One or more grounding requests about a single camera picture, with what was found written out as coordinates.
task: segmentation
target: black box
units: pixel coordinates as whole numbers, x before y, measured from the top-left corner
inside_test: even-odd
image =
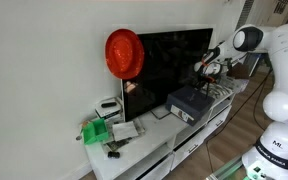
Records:
[[[184,86],[167,96],[165,108],[191,126],[201,120],[211,108],[214,98]]]

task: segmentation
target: green box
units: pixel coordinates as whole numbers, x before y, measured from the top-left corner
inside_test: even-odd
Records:
[[[83,128],[84,144],[103,141],[109,137],[104,119],[97,119]]]

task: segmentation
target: red hat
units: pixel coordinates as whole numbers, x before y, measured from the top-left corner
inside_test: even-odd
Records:
[[[106,64],[120,79],[137,76],[143,66],[144,49],[137,35],[127,29],[114,31],[105,45]]]

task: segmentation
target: wooden floor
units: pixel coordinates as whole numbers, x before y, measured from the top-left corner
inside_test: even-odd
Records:
[[[222,127],[210,135],[204,144],[195,150],[172,172],[170,172],[165,177],[165,180],[205,179],[212,173],[212,171],[216,171],[225,163],[234,157],[243,154],[252,147],[257,138],[263,133],[263,130],[259,125],[266,129],[272,122],[267,116],[265,116],[262,106],[264,97],[273,87],[272,76],[269,76],[267,79],[261,97],[259,98],[255,108],[255,117],[258,120],[259,125],[253,118],[253,108],[261,88],[259,88],[246,102],[246,100],[264,80],[265,76],[266,73],[257,72],[257,74],[250,79],[246,90],[235,96],[232,103],[232,109],[226,120],[226,122],[229,123],[226,126],[223,124]],[[82,180],[95,179],[96,177],[93,172],[90,172],[82,178]]]

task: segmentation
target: television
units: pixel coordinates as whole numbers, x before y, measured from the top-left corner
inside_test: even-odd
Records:
[[[194,64],[207,52],[213,29],[138,34],[144,48],[141,72],[124,79],[125,121],[164,104],[169,93],[196,80]]]

